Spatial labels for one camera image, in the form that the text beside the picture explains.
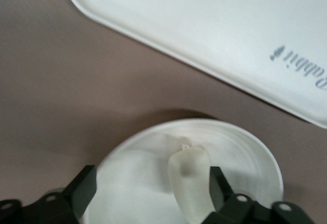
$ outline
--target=translucent object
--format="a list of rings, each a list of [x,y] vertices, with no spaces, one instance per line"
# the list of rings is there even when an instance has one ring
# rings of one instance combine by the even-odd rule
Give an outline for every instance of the translucent object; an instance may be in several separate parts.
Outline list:
[[[209,193],[210,166],[210,157],[201,146],[185,148],[173,154],[168,161],[171,187],[190,224],[202,223],[215,211]]]

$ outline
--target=white plastic tray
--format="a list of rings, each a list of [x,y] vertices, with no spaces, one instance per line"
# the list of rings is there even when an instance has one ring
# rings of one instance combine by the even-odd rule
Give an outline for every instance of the white plastic tray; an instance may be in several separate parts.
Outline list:
[[[327,128],[327,0],[72,1],[99,23]]]

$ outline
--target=white dish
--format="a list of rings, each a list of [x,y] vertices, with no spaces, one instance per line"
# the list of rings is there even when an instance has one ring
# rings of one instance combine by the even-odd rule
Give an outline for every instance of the white dish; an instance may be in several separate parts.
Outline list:
[[[269,150],[250,133],[210,119],[185,119],[144,130],[120,144],[99,166],[97,193],[86,224],[188,223],[168,177],[168,159],[181,138],[205,148],[236,193],[266,207],[283,197],[279,167]]]
[[[72,1],[99,23],[327,128],[327,0]]]

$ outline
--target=bolt hole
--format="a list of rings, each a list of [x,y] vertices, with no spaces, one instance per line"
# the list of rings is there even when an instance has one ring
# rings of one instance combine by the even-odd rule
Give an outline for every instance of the bolt hole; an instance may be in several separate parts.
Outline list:
[[[57,198],[57,197],[56,197],[55,195],[50,195],[49,197],[47,197],[47,198],[45,199],[45,201],[50,202],[50,201],[55,200],[56,198]]]
[[[237,200],[240,201],[240,202],[247,202],[247,198],[245,196],[242,196],[242,195],[238,195]]]
[[[280,204],[279,207],[280,207],[280,209],[282,209],[284,211],[292,211],[292,208],[290,206],[288,206],[287,204]]]
[[[0,210],[7,210],[12,207],[12,203],[4,204],[1,206]]]

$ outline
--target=tabletop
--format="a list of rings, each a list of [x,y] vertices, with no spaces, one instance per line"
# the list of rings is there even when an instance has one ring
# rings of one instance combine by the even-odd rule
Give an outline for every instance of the tabletop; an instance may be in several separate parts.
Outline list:
[[[327,219],[327,130],[102,26],[70,0],[0,0],[0,200],[27,205],[135,133],[215,118],[270,149],[284,200]]]

